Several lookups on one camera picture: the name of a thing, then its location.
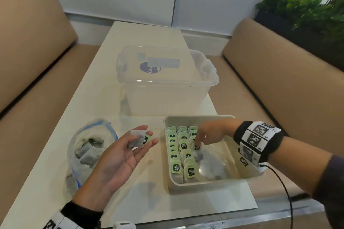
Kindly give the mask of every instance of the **sofa backrest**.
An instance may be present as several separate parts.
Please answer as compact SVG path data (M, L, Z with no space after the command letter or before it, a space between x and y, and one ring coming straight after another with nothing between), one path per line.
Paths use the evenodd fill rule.
M344 73L251 19L223 49L291 137L344 157Z
M75 40L58 0L0 0L0 111Z

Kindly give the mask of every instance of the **black sleeve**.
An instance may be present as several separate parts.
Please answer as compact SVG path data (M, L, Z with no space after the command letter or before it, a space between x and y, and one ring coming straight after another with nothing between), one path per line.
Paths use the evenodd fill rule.
M100 228L100 219L103 213L81 207L72 201L68 202L61 210L61 214L84 229Z
M314 191L313 199L325 206L332 228L344 228L344 158L331 158Z

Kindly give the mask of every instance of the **tray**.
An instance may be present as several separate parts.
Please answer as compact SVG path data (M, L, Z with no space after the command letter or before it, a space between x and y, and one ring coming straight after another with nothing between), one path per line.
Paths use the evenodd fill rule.
M238 179L249 179L263 174L260 173L247 159L238 152L239 146L234 140L226 136L222 141L202 145L203 159L196 162L199 169L197 181L193 183L178 184L172 179L170 169L170 157L167 145L166 128L170 126L197 126L202 123L218 120L222 118L234 118L232 115L213 115L213 116L169 116L164 119L165 131L165 159L168 167L168 187L172 191L184 192L197 189L211 189L226 186L228 183Z

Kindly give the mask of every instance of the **blue circular label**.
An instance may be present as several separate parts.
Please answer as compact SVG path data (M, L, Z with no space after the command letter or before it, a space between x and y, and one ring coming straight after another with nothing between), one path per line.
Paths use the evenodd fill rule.
M161 67L159 70L157 69L157 67L148 67L148 62L141 63L140 69L145 73L157 73L161 71Z

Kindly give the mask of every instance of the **table top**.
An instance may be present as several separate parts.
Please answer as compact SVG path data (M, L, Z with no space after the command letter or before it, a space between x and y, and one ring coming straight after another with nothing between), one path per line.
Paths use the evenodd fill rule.
M115 22L87 70L45 148L24 183L1 229L42 228L49 218L71 200L66 185L67 146L77 131L98 117L109 120L118 136L148 124L153 137L162 136L164 117L125 115L125 91L117 81L116 61L126 45L186 48L179 29ZM215 115L209 95L199 115ZM189 216L208 215L256 208L245 180L225 188L187 194L169 194L164 171L163 147L152 148L123 187L115 193L101 219L103 227L115 221L148 223Z

